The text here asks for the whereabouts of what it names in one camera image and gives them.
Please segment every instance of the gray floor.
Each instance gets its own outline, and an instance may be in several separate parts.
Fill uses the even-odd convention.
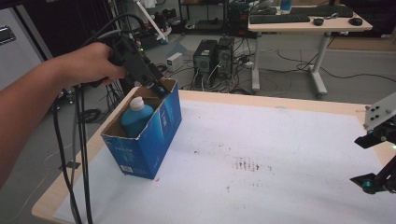
[[[183,58],[189,60],[194,48],[201,39],[219,39],[219,36],[180,36],[171,35],[169,44],[147,50],[147,54],[154,63],[166,63],[166,58],[176,51],[184,53]],[[240,49],[248,52],[248,47],[254,50],[254,40],[249,39]],[[313,51],[262,49],[260,58],[261,90],[253,92],[250,85],[250,70],[240,72],[239,87],[245,91],[271,97],[282,97],[305,100],[321,100],[331,102],[345,102],[354,104],[372,104],[396,91],[396,53],[394,52],[366,52],[328,50],[321,70],[323,81],[329,92],[318,99],[312,79],[305,71],[280,73],[276,71],[295,70],[302,61],[310,61],[315,56]],[[186,61],[182,69],[192,67]],[[193,69],[187,69],[172,75],[179,82],[179,87],[191,83],[194,76]],[[106,96],[104,87],[87,89],[86,108],[100,108],[106,110]],[[70,154],[71,130],[74,106],[66,100],[61,103],[59,110],[60,125],[64,137],[66,153]],[[88,124],[88,136],[91,136],[100,124]],[[57,142],[53,131],[52,114],[48,113],[26,144],[12,175],[0,190],[0,223],[47,223],[31,215],[35,202],[50,186],[52,181],[61,174]]]

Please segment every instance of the blue bottle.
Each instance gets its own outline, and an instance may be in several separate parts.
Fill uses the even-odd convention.
[[[121,126],[128,137],[136,138],[145,129],[152,114],[152,107],[145,105],[142,97],[135,97],[130,103],[130,108],[122,115]]]
[[[280,11],[289,11],[291,8],[291,0],[280,0]]]

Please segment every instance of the white paper sheet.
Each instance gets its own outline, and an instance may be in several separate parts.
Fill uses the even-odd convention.
[[[154,180],[123,175],[106,147],[90,162],[94,223],[394,223],[396,198],[349,178],[377,173],[352,116],[181,101]],[[82,177],[75,187],[86,219]],[[67,197],[54,214],[73,222]]]

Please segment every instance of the black mouse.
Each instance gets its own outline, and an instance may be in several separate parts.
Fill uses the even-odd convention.
[[[314,25],[316,26],[321,26],[323,24],[324,20],[321,18],[314,18]]]
[[[351,25],[360,26],[363,24],[363,20],[361,18],[352,18],[349,20]]]

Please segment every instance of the human hand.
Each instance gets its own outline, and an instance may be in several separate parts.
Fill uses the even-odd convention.
[[[105,78],[107,85],[113,80],[124,78],[124,68],[111,63],[108,58],[112,49],[102,43],[93,43],[84,48],[56,57],[48,61],[56,66],[65,87],[79,83],[94,82]]]

